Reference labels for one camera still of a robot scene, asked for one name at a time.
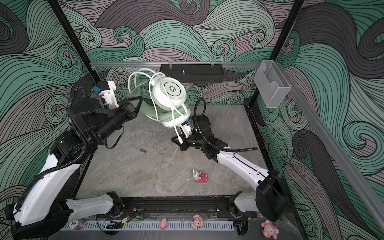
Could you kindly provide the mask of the mint green headphones with cable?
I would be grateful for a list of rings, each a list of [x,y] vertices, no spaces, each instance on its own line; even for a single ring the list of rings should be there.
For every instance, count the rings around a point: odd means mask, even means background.
[[[181,125],[191,116],[182,83],[162,72],[142,68],[130,74],[128,91],[129,98],[144,98],[140,113],[166,128],[173,128],[176,136],[182,136]]]

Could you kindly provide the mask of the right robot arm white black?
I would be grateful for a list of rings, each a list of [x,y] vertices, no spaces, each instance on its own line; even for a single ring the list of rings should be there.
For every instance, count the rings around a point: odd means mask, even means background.
[[[208,159],[231,169],[253,188],[252,193],[238,192],[233,195],[227,211],[234,218],[254,212],[262,214],[270,222],[277,221],[291,204],[290,191],[283,175],[276,170],[261,168],[240,155],[241,152],[252,151],[252,148],[232,149],[216,138],[208,117],[198,115],[186,104],[181,104],[179,109],[172,107],[171,111],[172,116],[180,114],[183,117],[180,124],[172,118],[177,135],[171,140],[181,151],[191,147],[200,149]]]

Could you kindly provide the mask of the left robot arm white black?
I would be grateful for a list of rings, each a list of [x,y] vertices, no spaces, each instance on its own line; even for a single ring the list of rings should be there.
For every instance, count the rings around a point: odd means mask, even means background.
[[[82,88],[71,94],[67,107],[70,130],[56,138],[42,170],[18,202],[5,209],[6,219],[14,223],[11,234],[15,240],[46,238],[79,219],[123,213],[124,202],[115,192],[77,200],[64,197],[63,190],[98,146],[106,146],[108,137],[123,131],[124,124],[137,117],[143,103],[142,97],[134,96],[114,109],[105,109]]]

